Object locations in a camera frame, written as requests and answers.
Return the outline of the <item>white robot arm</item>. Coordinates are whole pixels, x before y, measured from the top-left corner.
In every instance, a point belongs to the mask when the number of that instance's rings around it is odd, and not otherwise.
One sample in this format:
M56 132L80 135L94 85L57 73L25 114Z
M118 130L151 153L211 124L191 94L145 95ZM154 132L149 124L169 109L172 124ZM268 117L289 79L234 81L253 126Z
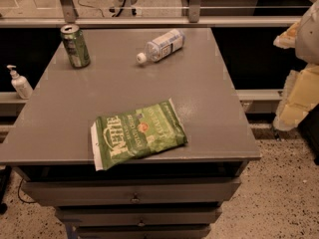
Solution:
M300 72L290 71L275 112L273 126L289 131L298 127L319 104L319 0L300 21L277 36L273 45L282 49L294 48L296 57L306 63Z

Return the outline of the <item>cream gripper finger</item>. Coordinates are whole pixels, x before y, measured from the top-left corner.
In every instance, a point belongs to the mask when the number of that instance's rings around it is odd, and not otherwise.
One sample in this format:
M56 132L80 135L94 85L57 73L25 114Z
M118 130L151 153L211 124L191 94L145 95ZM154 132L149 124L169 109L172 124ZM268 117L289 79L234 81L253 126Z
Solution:
M286 78L275 113L273 126L282 131L292 130L319 104L319 66L308 64L300 72L291 70Z
M292 24L286 31L275 38L273 45L282 49L294 48L299 25L300 22Z

